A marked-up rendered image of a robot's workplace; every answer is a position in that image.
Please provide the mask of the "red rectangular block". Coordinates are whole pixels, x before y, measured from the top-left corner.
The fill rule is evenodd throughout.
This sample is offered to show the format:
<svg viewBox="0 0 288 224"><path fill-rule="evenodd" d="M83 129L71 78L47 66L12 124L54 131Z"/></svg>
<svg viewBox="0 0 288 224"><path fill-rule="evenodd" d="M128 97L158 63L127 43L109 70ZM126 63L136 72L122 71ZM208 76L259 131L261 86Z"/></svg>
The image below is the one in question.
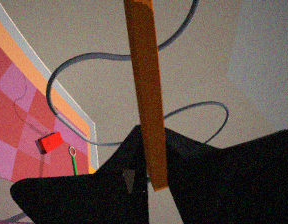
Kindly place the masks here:
<svg viewBox="0 0 288 224"><path fill-rule="evenodd" d="M62 136L60 136L59 132L54 133L54 135L50 135L44 137L44 139L40 139L38 141L40 148L42 148L43 155L50 151L54 151L54 148L59 147L60 144L63 144L64 141Z"/></svg>

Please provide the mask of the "orange handle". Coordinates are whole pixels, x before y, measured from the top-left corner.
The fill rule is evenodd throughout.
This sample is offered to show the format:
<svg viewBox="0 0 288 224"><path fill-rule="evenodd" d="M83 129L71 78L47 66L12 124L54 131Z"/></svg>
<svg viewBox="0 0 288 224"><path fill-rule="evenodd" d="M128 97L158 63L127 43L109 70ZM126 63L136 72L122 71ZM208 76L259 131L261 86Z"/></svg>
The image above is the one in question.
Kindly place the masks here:
<svg viewBox="0 0 288 224"><path fill-rule="evenodd" d="M168 188L159 52L152 0L123 0L145 165L153 190Z"/></svg>

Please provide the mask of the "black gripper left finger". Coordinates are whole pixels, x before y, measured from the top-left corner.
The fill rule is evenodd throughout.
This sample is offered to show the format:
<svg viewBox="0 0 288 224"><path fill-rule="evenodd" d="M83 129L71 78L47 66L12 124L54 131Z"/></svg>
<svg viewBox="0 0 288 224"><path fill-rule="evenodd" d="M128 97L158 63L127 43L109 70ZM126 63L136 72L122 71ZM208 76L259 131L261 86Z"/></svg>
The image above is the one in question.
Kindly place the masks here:
<svg viewBox="0 0 288 224"><path fill-rule="evenodd" d="M35 224L39 221L121 220L149 224L147 165L136 125L95 173L30 177L11 185L11 198Z"/></svg>

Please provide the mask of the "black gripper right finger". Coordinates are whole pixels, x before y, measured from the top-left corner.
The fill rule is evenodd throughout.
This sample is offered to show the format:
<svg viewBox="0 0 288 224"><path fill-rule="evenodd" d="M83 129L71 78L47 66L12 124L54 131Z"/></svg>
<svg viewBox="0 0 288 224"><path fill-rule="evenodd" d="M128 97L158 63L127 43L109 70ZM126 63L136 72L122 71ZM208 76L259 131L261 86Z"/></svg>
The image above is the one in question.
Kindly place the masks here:
<svg viewBox="0 0 288 224"><path fill-rule="evenodd" d="M167 180L184 224L215 224L234 177L288 155L288 129L229 148L164 128Z"/></svg>

